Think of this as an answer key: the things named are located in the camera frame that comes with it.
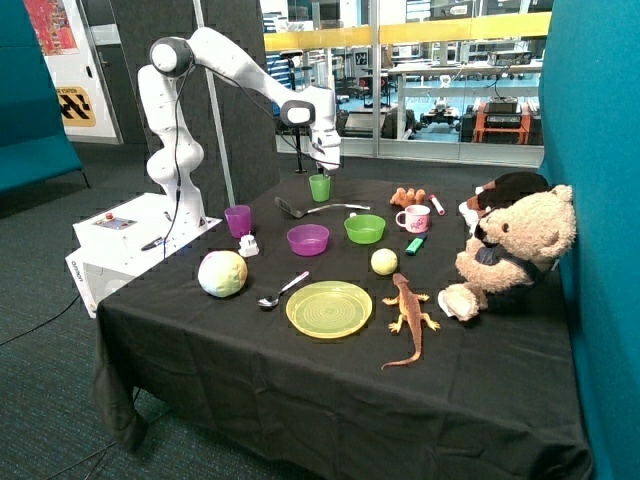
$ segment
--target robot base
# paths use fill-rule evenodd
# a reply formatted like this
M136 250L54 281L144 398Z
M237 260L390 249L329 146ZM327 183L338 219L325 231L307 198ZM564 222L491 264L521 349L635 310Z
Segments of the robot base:
M197 229L172 232L164 245L171 226L166 202L145 193L73 225L80 248L65 260L91 318L100 301L160 263L165 250L168 257L221 222L207 218Z

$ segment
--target black tablecloth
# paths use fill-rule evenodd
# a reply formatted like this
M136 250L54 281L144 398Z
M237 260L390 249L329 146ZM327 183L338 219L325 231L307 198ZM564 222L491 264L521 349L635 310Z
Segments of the black tablecloth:
M432 215L425 246L404 254L413 235L395 224L390 182L333 178L332 202L372 206L387 220L375 245L349 241L348 210L294 219L274 197L312 208L308 180L290 178L254 201L257 256L233 297L214 298L199 286L201 260L213 250L237 250L226 224L136 279L98 308L93 398L111 435L135 449L145 433L131 393L141 387L183 419L224 432L270 459L285 459L331 479L586 478L591 453L581 420L571 346L557 275L548 276L516 306L485 312L468 323L438 308L440 289L459 281L454 261L467 229L457 205L471 192L419 185L447 209ZM318 223L331 231L328 249L300 257L286 232ZM424 329L424 354L408 367L385 362L413 353L398 317L391 277L372 271L378 248L391 248L415 293L431 299L423 311L441 322ZM347 338L301 334L285 305L262 312L256 300L309 270L299 287L342 280L364 288L374 309Z

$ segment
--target orange toy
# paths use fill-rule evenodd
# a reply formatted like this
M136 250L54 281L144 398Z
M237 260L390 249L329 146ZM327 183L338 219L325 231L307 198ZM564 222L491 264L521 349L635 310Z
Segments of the orange toy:
M402 208L407 208L409 205L422 205L426 196L427 194L422 189L416 192L413 188L410 188L409 190L398 188L396 193L393 194L393 197L391 197L389 203L391 205L399 205Z

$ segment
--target purple cup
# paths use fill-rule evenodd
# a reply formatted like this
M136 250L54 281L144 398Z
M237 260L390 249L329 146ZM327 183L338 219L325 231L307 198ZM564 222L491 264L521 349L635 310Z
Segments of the purple cup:
M312 223L300 225L287 232L287 240L293 253L303 257L319 255L327 248L329 229Z
M231 236L242 238L251 233L251 208L247 205L236 205L224 211L224 217L229 224Z

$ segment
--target marker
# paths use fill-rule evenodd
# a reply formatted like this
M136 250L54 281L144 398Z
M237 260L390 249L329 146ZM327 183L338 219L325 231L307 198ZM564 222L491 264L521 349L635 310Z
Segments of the marker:
M404 253L406 253L411 257L414 256L418 252L418 250L420 249L420 247L422 246L426 238L427 238L427 232L424 232L418 235L416 238L413 239L413 242L409 244L409 246L404 251Z
M436 207L436 210L438 210L438 213L440 215L444 215L444 208L442 208L442 205L440 205L440 202L438 201L438 199L433 193L429 195L429 200L431 200L431 203L433 203L433 206Z
M158 237L156 238L153 242L147 243L144 247L142 247L140 250L142 250L143 252L147 251L147 250L151 250L152 248L157 247L158 245L162 245L162 242L164 242L164 238L162 237Z

